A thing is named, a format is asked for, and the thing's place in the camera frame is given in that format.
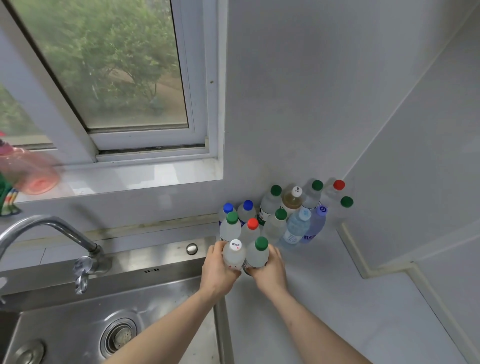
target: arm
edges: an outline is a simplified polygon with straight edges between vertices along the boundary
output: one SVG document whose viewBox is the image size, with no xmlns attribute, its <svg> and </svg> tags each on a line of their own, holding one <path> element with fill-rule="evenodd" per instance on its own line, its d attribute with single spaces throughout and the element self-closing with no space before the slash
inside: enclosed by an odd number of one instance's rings
<svg viewBox="0 0 480 364">
<path fill-rule="evenodd" d="M 118 350 L 106 364 L 176 364 L 180 361 L 208 312 L 240 276 L 239 271 L 223 264 L 224 245 L 225 242 L 216 242 L 208 248 L 198 292 Z"/>
<path fill-rule="evenodd" d="M 285 265 L 278 248 L 269 245 L 265 267 L 249 269 L 258 288 L 272 301 L 287 325 L 305 364 L 371 364 L 287 290 Z"/>
</svg>

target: hand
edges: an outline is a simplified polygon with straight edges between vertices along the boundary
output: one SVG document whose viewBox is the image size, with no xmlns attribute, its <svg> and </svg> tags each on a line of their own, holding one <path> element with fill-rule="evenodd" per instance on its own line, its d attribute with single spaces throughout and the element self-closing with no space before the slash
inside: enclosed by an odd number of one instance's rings
<svg viewBox="0 0 480 364">
<path fill-rule="evenodd" d="M 269 256 L 267 264 L 262 268 L 248 268 L 250 274 L 260 291 L 264 293 L 269 300 L 278 293 L 288 292 L 287 274 L 285 272 L 285 264 L 283 263 L 282 254 L 277 247 L 272 244 L 268 245 Z"/>
<path fill-rule="evenodd" d="M 215 302 L 230 292 L 241 274 L 239 270 L 229 269 L 223 263 L 222 250 L 226 243 L 219 241 L 209 246 L 202 267 L 200 290 L 211 295 Z"/>
</svg>

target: window glass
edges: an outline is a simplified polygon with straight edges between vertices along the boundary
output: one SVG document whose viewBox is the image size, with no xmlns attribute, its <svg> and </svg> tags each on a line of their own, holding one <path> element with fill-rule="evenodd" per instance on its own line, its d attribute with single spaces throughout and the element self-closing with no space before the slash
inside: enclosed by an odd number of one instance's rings
<svg viewBox="0 0 480 364">
<path fill-rule="evenodd" d="M 50 143 L 2 84 L 0 84 L 0 138 L 12 145 Z"/>
<path fill-rule="evenodd" d="M 169 0 L 11 0 L 90 132 L 188 127 Z"/>
</svg>

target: white bottle cap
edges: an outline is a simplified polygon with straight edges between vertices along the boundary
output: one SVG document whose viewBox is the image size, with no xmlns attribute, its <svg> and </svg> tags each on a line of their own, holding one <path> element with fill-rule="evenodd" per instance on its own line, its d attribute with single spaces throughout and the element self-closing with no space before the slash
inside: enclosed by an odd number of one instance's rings
<svg viewBox="0 0 480 364">
<path fill-rule="evenodd" d="M 302 192 L 303 191 L 301 190 L 301 187 L 295 186 L 295 187 L 292 188 L 292 196 L 293 197 L 300 197 Z"/>
<path fill-rule="evenodd" d="M 230 250 L 234 251 L 234 252 L 237 252 L 241 249 L 241 241 L 238 240 L 238 239 L 233 239 L 231 242 L 230 242 Z"/>
</svg>

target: faucet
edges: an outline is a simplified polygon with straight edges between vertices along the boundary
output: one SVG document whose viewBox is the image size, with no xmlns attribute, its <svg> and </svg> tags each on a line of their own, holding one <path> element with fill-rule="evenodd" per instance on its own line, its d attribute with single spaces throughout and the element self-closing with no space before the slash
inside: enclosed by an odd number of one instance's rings
<svg viewBox="0 0 480 364">
<path fill-rule="evenodd" d="M 105 258 L 100 245 L 95 244 L 66 221 L 49 215 L 33 215 L 29 218 L 24 218 L 0 234 L 0 259 L 5 254 L 7 248 L 20 235 L 39 225 L 53 227 L 89 252 L 88 255 L 78 258 L 73 264 L 76 294 L 85 293 L 89 275 L 105 273 L 110 269 L 110 262 Z"/>
</svg>

